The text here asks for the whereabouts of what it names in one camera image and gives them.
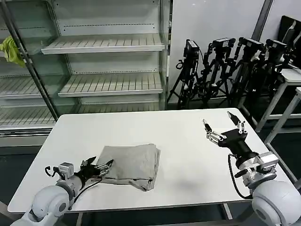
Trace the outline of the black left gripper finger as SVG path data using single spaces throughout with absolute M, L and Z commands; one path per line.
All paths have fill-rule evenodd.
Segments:
M 82 161 L 81 167 L 86 167 L 88 165 L 91 165 L 91 163 L 96 159 L 96 156 L 90 157 L 87 160 Z
M 96 176 L 103 176 L 105 174 L 107 174 L 113 164 L 114 160 L 110 160 L 105 164 L 101 164 L 101 165 L 95 165 L 95 175 Z

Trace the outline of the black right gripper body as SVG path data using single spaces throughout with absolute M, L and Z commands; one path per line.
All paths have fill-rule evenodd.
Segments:
M 246 143 L 247 133 L 239 133 L 238 129 L 233 129 L 222 133 L 226 138 L 218 142 L 219 147 L 230 149 L 237 161 L 247 161 L 256 156 Z

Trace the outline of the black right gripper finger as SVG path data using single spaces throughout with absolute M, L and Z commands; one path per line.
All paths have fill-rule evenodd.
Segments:
M 239 134 L 246 134 L 245 130 L 245 121 L 241 121 L 236 115 L 232 114 L 231 112 L 227 111 L 229 118 L 232 120 L 234 125 L 238 128 Z
M 215 144 L 219 144 L 220 141 L 224 140 L 224 135 L 219 134 L 212 130 L 210 125 L 207 123 L 205 119 L 203 119 L 203 124 L 206 131 L 206 138 Z

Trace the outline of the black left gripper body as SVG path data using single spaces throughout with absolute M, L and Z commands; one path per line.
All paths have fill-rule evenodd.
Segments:
M 80 170 L 74 173 L 82 183 L 87 182 L 89 179 L 93 177 L 97 177 L 99 175 L 99 169 L 96 168 L 95 165 L 81 165 Z

